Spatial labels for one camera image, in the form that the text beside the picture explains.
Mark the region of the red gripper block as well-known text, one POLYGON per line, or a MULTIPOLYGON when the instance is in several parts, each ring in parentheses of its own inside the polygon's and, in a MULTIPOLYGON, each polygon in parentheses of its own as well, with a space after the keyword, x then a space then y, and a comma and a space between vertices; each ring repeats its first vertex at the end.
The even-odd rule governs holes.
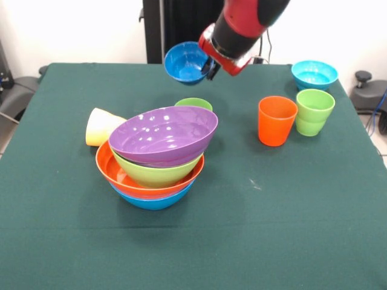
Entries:
POLYGON ((250 51, 238 59, 230 59, 218 52, 212 43, 214 28, 214 25, 209 25, 201 33, 198 41, 199 47, 208 56, 201 69, 201 74, 203 76, 207 75, 206 79, 210 81, 214 79, 220 69, 223 69, 231 76, 238 75, 252 59, 250 51))

